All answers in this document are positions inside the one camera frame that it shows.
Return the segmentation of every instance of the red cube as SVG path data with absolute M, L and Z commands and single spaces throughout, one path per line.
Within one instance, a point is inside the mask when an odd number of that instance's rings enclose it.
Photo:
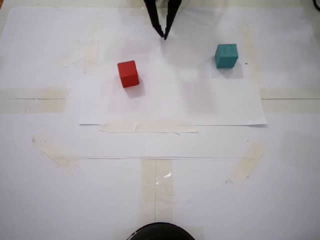
M 139 77 L 135 61 L 118 63 L 118 70 L 123 88 L 139 85 Z

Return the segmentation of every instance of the masking tape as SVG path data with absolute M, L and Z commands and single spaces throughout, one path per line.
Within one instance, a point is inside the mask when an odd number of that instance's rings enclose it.
M 261 88 L 260 95 L 262 100 L 320 100 L 320 88 Z
M 64 99 L 0 99 L 0 114 L 62 113 Z
M 66 169 L 73 174 L 77 165 L 75 159 L 66 154 L 61 146 L 59 146 L 52 138 L 44 134 L 36 134 L 32 138 L 32 142 L 49 158 L 51 158 L 59 167 Z
M 98 63 L 98 48 L 100 40 L 102 18 L 97 18 L 94 21 L 91 37 L 89 39 L 88 48 L 85 54 L 84 73 L 93 72 Z
M 186 7 L 188 7 L 191 4 L 192 0 L 182 0 L 181 5 L 178 9 L 178 12 L 176 13 L 176 15 L 179 15 Z M 158 0 L 155 2 L 156 7 L 159 9 L 159 11 L 161 12 L 161 14 L 163 16 L 167 16 L 168 11 L 162 11 L 163 9 L 168 9 L 168 0 Z
M 248 68 L 250 79 L 254 81 L 254 83 L 258 84 L 261 82 L 263 76 L 260 64 L 258 62 L 258 55 L 254 39 L 251 34 L 250 26 L 240 25 L 238 26 L 238 29 L 240 30 L 244 51 L 249 62 Z
M 266 149 L 267 146 L 265 144 L 258 141 L 253 142 L 249 150 L 244 154 L 243 158 L 231 172 L 229 182 L 238 184 L 249 178 Z
M 120 121 L 100 125 L 107 133 L 197 133 L 190 124 L 182 121 Z
M 1 88 L 0 99 L 19 100 L 64 100 L 68 95 L 68 89 L 63 87 L 47 88 Z
M 320 100 L 263 100 L 265 113 L 274 114 L 320 114 Z

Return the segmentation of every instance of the white paper sheet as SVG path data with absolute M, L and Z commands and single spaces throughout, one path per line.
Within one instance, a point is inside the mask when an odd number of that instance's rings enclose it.
M 229 14 L 218 23 L 218 13 L 185 9 L 164 41 L 144 9 L 13 9 L 0 47 L 5 58 L 1 84 L 14 87 L 12 79 L 26 83 L 24 76 L 31 85 L 41 87 L 52 85 L 53 79 L 57 85 L 72 81 L 69 111 L 99 123 L 265 124 L 236 19 Z M 101 32 L 95 71 L 83 73 L 81 60 L 63 68 L 78 41 L 89 44 L 90 26 L 98 18 Z M 234 69 L 216 69 L 217 45 L 234 43 L 239 53 Z M 117 63 L 129 60 L 136 62 L 141 84 L 123 89 Z
M 262 72 L 260 87 L 266 91 L 281 88 L 289 99 L 308 99 L 315 97 L 314 92 L 307 93 L 308 89 L 320 88 L 320 22 L 311 20 L 314 12 L 309 11 L 313 9 L 248 12 Z

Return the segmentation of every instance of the table surface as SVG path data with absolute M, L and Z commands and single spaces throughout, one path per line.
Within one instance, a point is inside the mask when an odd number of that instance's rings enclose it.
M 320 48 L 320 14 L 311 0 L 190 0 L 188 6 L 303 8 Z M 5 0 L 1 33 L 14 7 L 142 8 L 143 1 Z M 121 240 L 152 222 L 177 224 L 199 240 L 319 239 L 320 99 L 262 103 L 268 125 L 139 133 L 139 142 L 136 133 L 99 132 L 65 113 L 1 114 L 0 239 Z M 73 175 L 33 145 L 36 133 L 54 136 L 80 158 Z M 250 178 L 230 183 L 255 142 L 267 146 L 260 162 Z M 131 159 L 107 159 L 122 157 L 124 149 Z M 140 159 L 147 156 L 192 158 Z

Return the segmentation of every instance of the cube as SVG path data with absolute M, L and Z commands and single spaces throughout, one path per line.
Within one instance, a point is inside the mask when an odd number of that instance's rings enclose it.
M 217 69 L 232 69 L 238 60 L 236 44 L 219 44 L 215 52 L 215 65 Z
M 123 88 L 140 84 L 135 61 L 118 63 L 118 70 Z

